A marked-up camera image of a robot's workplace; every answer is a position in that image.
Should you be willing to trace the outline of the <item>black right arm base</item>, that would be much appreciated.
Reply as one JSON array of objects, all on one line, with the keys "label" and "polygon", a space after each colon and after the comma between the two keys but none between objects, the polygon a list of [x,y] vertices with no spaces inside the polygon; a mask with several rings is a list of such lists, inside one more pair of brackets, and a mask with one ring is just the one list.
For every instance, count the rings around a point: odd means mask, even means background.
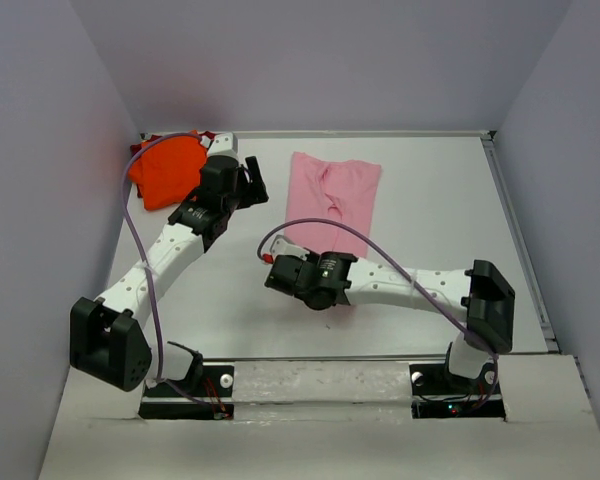
[{"label": "black right arm base", "polygon": [[451,377],[442,363],[409,367],[411,413],[414,419],[466,419],[506,417],[500,386],[491,392],[493,363],[488,362],[477,380]]}]

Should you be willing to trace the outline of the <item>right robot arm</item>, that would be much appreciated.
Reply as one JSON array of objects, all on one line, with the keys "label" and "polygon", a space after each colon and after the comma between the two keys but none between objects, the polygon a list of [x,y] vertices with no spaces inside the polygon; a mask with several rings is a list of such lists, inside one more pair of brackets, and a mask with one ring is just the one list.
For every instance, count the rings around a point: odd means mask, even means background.
[{"label": "right robot arm", "polygon": [[352,254],[266,254],[265,286],[300,300],[311,310],[335,306],[388,305],[437,313],[459,329],[440,368],[442,384],[462,392],[483,366],[513,349],[516,294],[486,260],[471,268],[398,269]]}]

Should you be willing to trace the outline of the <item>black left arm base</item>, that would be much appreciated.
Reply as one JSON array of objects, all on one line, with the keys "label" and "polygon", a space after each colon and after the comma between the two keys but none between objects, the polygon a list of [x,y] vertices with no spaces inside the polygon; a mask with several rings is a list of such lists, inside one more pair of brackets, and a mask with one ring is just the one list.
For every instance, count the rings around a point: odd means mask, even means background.
[{"label": "black left arm base", "polygon": [[205,363],[197,380],[144,387],[138,415],[145,420],[232,420],[234,380],[233,363]]}]

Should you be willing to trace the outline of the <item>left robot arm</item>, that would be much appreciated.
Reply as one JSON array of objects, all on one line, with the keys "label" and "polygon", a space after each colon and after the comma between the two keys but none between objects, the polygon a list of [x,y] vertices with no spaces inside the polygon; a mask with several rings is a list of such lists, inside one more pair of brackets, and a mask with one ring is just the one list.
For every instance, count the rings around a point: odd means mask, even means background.
[{"label": "left robot arm", "polygon": [[199,185],[169,215],[139,261],[96,299],[82,297],[71,308],[71,366],[125,392],[146,380],[166,380],[181,395],[195,392],[201,370],[186,360],[168,364],[162,330],[155,330],[150,343],[145,325],[157,320],[159,300],[226,232],[234,212],[267,200],[256,157],[239,162],[210,156]]}]

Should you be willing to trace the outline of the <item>pink t shirt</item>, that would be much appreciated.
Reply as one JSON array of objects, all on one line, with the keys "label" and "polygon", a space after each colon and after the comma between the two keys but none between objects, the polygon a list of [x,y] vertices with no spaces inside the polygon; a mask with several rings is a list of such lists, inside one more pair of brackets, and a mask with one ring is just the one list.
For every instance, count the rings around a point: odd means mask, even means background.
[{"label": "pink t shirt", "polygon": [[[360,160],[327,162],[296,152],[291,158],[287,222],[303,218],[329,219],[367,236],[382,167]],[[321,223],[289,226],[284,235],[316,253],[350,253],[364,258],[368,245],[337,227]]]}]

